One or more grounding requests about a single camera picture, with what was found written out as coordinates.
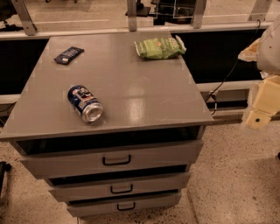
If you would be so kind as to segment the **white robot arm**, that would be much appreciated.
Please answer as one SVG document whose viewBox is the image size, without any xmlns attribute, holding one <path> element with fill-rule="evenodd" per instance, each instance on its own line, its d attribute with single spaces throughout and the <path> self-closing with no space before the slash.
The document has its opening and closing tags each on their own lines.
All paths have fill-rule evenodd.
<svg viewBox="0 0 280 224">
<path fill-rule="evenodd" d="M 280 16 L 239 53 L 238 59 L 255 61 L 263 77 L 249 90 L 248 107 L 242 117 L 245 127 L 261 130 L 280 111 Z"/>
</svg>

